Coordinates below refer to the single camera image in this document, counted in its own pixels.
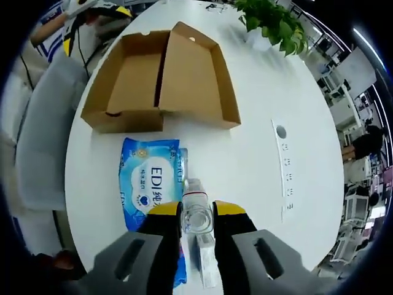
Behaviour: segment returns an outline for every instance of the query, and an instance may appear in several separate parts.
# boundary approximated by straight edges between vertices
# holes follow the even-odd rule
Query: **green leaves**
[[[256,17],[248,17],[246,16],[246,28],[247,32],[256,29],[260,24],[260,20]]]
[[[299,54],[308,49],[308,40],[302,24],[283,6],[270,0],[236,0],[235,7],[244,12],[239,19],[247,31],[262,28],[262,36],[271,45],[280,44],[280,51]]]

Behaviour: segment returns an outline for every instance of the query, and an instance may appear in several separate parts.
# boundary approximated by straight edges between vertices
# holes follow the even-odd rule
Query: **round white table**
[[[242,124],[222,130],[168,117],[163,132],[93,131],[80,113],[105,55],[80,101],[66,159],[67,213],[87,271],[95,255],[126,232],[118,179],[125,137],[179,138],[181,146],[189,149],[189,176],[201,179],[209,199],[242,206],[256,228],[272,231],[297,250],[307,269],[315,267],[335,243],[343,206],[343,164],[321,91],[298,56],[284,58],[275,48],[264,53],[252,50],[244,43],[246,29],[238,20],[239,12],[231,7],[208,11],[207,5],[187,0],[157,2],[122,34],[170,30],[182,21],[214,39],[227,62]],[[286,129],[285,144],[277,137],[275,124]],[[288,197],[292,208],[283,214]],[[189,282],[175,293],[190,294],[193,289],[197,294],[202,288],[200,276],[189,263],[187,238],[182,237],[182,243]]]

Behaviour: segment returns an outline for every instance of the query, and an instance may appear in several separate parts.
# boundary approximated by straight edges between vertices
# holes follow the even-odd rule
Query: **gray chair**
[[[83,66],[59,52],[31,95],[15,158],[18,192],[29,209],[66,209],[68,137],[86,84]]]

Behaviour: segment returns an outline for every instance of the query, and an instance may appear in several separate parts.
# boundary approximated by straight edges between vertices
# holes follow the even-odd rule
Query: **wet wipes package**
[[[187,158],[187,150],[179,149],[179,140],[124,140],[119,182],[128,230],[137,230],[153,207],[181,201]],[[184,255],[180,251],[174,286],[187,281]]]

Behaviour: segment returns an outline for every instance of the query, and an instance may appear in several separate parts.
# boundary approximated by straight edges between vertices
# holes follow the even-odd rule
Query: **open cardboard box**
[[[179,22],[171,31],[123,36],[99,69],[81,117],[102,133],[163,130],[173,112],[222,128],[239,125],[219,45]]]

